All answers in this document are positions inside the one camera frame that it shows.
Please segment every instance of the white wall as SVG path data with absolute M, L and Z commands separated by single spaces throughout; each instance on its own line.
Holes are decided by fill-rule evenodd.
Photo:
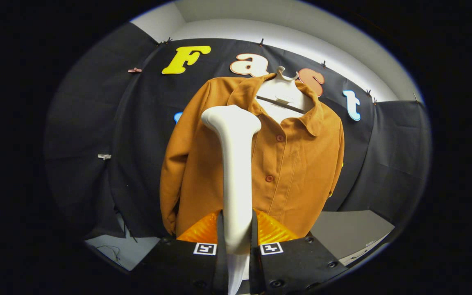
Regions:
M 144 30 L 156 41 L 167 41 L 170 35 L 185 24 L 182 14 L 174 2 L 160 5 L 142 15 L 137 16 L 131 23 Z
M 226 0 L 180 0 L 153 9 L 132 22 L 157 41 L 168 37 L 173 40 L 222 38 L 259 43 L 264 38 L 266 45 L 300 54 L 318 63 L 325 60 L 330 69 L 363 89 L 371 89 L 378 101 L 413 100 L 413 93 L 422 101 L 416 85 L 399 62 L 374 40 L 343 20 L 299 1 L 281 0 L 280 4 L 270 0 L 242 1 L 244 3 L 239 2 L 237 6 L 234 2 L 231 2 L 232 6 L 223 6 Z M 248 13 L 238 11 L 250 7 Z M 290 9 L 291 13 L 281 13 L 282 9 Z M 216 18 L 237 15 L 246 19 Z

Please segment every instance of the jacket collar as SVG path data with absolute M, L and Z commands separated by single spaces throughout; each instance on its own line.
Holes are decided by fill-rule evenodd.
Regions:
M 244 110 L 248 110 L 255 116 L 263 114 L 264 110 L 262 106 L 260 106 L 260 103 L 258 103 L 255 99 L 256 93 L 264 81 L 273 79 L 276 75 L 276 73 L 270 73 L 261 77 L 245 79 L 231 93 L 227 105 L 235 104 Z M 316 93 L 311 88 L 309 88 L 309 86 L 299 81 L 296 81 L 295 84 L 296 88 L 310 97 L 314 103 L 314 107 L 312 109 L 297 119 L 303 123 L 310 134 L 313 136 L 318 136 L 322 131 L 324 121 L 324 111 L 320 101 L 318 100 Z

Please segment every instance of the orange soft gripper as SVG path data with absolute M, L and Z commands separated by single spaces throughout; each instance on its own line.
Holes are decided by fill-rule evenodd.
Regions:
M 258 221 L 259 245 L 264 243 L 290 241 L 299 238 L 283 224 L 275 220 L 273 217 L 268 216 L 267 213 L 256 209 L 254 209 L 254 211 L 256 212 Z M 177 239 L 193 243 L 218 243 L 217 220 L 219 212 L 220 211 L 218 210 L 200 219 Z

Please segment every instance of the hanger hook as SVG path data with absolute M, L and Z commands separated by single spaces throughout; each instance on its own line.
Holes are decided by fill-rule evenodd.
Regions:
M 279 76 L 280 78 L 282 78 L 283 80 L 290 82 L 290 81 L 294 81 L 294 80 L 298 79 L 298 72 L 296 72 L 296 76 L 295 76 L 294 78 L 289 78 L 289 77 L 285 77 L 285 76 L 283 75 L 283 71 L 284 71 L 284 70 L 285 70 L 285 67 L 282 67 L 282 66 L 279 66 L 279 67 L 276 69 L 276 72 L 278 73 L 278 76 Z

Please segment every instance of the yellow letter f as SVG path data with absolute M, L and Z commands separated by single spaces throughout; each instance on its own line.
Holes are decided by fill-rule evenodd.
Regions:
M 169 66 L 163 69 L 161 73 L 169 74 L 169 73 L 183 73 L 185 72 L 185 68 L 183 67 L 183 63 L 187 62 L 188 66 L 193 65 L 198 58 L 200 57 L 200 52 L 202 54 L 208 54 L 210 52 L 210 46 L 186 46 L 186 47 L 179 47 L 176 49 L 176 55 L 170 62 Z

